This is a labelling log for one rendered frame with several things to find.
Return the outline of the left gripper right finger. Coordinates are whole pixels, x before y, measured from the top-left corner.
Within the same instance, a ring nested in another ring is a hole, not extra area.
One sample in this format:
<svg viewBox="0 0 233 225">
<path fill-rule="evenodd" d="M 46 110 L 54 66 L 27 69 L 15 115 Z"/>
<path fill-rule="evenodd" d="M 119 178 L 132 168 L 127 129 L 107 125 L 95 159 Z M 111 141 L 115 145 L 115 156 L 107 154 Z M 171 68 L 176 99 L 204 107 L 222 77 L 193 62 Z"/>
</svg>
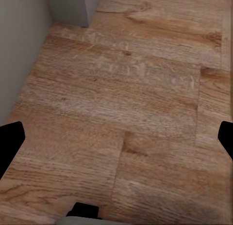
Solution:
<svg viewBox="0 0 233 225">
<path fill-rule="evenodd" d="M 218 139 L 233 159 L 233 123 L 227 121 L 221 122 Z"/>
</svg>

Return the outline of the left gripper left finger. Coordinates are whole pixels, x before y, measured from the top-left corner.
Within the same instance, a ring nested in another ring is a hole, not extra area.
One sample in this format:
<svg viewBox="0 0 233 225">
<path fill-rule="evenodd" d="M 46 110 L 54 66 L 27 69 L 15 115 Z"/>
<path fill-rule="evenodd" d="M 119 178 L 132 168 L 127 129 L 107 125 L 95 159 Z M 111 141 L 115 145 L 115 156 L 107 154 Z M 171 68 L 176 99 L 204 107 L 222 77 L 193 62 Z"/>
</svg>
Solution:
<svg viewBox="0 0 233 225">
<path fill-rule="evenodd" d="M 0 179 L 14 159 L 24 140 L 24 128 L 20 121 L 0 127 Z"/>
</svg>

